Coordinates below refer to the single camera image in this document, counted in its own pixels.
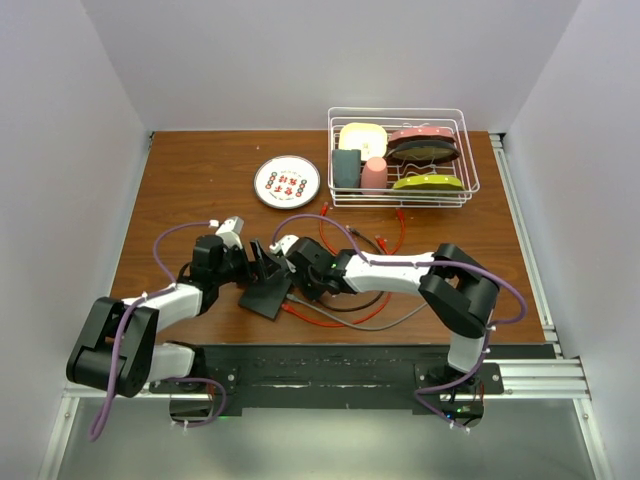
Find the black network switch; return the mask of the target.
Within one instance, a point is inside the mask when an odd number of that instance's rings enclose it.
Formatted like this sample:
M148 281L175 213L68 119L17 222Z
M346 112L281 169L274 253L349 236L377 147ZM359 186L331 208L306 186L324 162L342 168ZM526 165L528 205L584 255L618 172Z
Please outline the black network switch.
M275 321L292 287L287 270L250 284L241 295L238 305L263 318Z

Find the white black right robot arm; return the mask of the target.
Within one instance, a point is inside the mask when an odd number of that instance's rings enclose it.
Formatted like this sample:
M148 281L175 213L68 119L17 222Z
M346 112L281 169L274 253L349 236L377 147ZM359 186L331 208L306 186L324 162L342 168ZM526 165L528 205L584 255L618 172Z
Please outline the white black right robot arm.
M481 380L477 362L499 286L453 244L414 256L376 255L343 249L333 255L304 237L282 249L294 285L310 300L324 294L383 291L422 298L451 332L445 369L448 386L469 392Z

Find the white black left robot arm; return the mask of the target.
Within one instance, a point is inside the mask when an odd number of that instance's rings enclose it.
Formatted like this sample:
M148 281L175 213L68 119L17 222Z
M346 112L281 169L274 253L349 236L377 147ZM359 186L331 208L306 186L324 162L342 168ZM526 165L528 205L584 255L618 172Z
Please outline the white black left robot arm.
M236 283L251 298L272 279L286 277L282 257L250 243L249 260L242 244L223 234L203 235L191 261L162 290L136 298L97 299L86 318L66 365L69 381L127 398L156 381L173 381L196 392L209 375L203 349L181 342L156 343L159 331L206 313L221 286Z

